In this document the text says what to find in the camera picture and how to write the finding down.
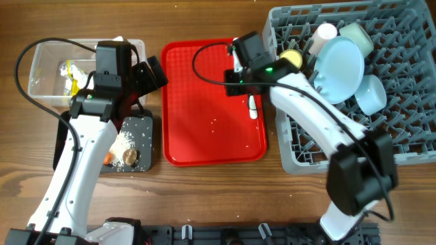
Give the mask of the brown mushroom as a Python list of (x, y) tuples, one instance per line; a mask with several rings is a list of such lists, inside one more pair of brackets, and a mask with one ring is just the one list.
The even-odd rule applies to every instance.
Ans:
[(138, 157), (138, 153), (135, 148), (127, 149), (123, 153), (123, 162), (125, 165), (132, 167), (136, 164), (137, 157)]

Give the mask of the white plastic spoon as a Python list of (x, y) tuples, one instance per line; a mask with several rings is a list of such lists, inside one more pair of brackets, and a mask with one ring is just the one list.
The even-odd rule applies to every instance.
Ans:
[(248, 107), (249, 107), (250, 118), (252, 120), (256, 120), (258, 118), (258, 111), (255, 103), (255, 97), (253, 95), (249, 96)]

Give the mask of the green bowl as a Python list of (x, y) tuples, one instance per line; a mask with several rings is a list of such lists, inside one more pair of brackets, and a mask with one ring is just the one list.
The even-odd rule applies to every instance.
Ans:
[(374, 50), (371, 38), (358, 23), (353, 22), (340, 28), (339, 33), (341, 36), (351, 39), (359, 47), (364, 58)]

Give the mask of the light blue plate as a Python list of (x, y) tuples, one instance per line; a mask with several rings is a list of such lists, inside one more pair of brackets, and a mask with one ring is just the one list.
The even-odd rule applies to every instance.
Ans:
[(315, 88), (331, 104), (349, 99), (358, 89), (364, 73), (364, 57), (348, 37), (335, 37), (320, 51), (315, 62)]

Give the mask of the light blue bowl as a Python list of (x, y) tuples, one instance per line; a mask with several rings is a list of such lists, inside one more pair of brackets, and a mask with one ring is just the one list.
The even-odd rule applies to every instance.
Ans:
[(385, 88), (382, 81), (375, 75), (363, 76), (354, 97), (359, 108), (367, 116), (384, 109), (387, 104)]

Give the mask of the white napkin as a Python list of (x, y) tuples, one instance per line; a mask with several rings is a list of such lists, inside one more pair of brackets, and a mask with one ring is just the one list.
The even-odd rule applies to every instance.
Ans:
[(63, 62), (59, 67), (59, 71), (62, 81), (65, 82), (63, 89), (64, 96), (74, 96), (87, 84), (89, 74), (79, 68), (74, 60)]

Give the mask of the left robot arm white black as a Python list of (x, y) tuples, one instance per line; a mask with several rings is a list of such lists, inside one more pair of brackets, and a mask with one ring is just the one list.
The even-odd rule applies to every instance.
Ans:
[(64, 147), (51, 183), (26, 229), (10, 229), (6, 244), (149, 244), (140, 220), (109, 218), (88, 232), (87, 219), (104, 159), (139, 98), (165, 86), (168, 79), (156, 57), (138, 59), (127, 40), (104, 40), (93, 49), (93, 88), (80, 89), (71, 99), (69, 119), (28, 94), (23, 97), (52, 114), (67, 128)]

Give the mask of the orange carrot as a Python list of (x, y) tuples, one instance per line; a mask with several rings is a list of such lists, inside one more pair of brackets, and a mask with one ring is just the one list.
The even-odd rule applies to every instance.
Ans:
[(111, 152), (108, 152), (104, 158), (104, 165), (111, 165), (114, 159), (114, 155)]

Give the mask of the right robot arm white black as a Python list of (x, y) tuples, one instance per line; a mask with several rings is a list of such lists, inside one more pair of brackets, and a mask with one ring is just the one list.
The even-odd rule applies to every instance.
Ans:
[(232, 40), (234, 67), (225, 71), (229, 96), (268, 93), (270, 102), (294, 119), (328, 157), (330, 205), (320, 218), (326, 240), (340, 243), (382, 199), (392, 221), (389, 192), (397, 187), (391, 137), (369, 131), (328, 103), (286, 58), (274, 60), (262, 38), (251, 32)]

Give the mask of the yellow foil wrapper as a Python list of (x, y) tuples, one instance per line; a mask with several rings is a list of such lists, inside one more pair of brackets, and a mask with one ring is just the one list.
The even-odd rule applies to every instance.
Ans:
[(64, 95), (74, 96), (80, 90), (78, 82), (82, 77), (81, 70), (74, 64), (73, 60), (66, 60), (66, 67), (67, 81)]

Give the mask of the pink plastic cup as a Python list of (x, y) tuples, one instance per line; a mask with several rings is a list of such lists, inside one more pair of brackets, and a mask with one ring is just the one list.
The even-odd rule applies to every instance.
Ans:
[(318, 55), (322, 48), (337, 36), (337, 28), (330, 23), (321, 24), (312, 35), (313, 43), (309, 48), (309, 54)]

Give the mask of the yellow plastic cup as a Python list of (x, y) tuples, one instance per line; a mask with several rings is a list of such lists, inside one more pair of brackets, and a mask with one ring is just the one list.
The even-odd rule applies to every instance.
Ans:
[(294, 49), (284, 50), (279, 57), (287, 59), (293, 66), (300, 69), (302, 67), (303, 59), (302, 55)]

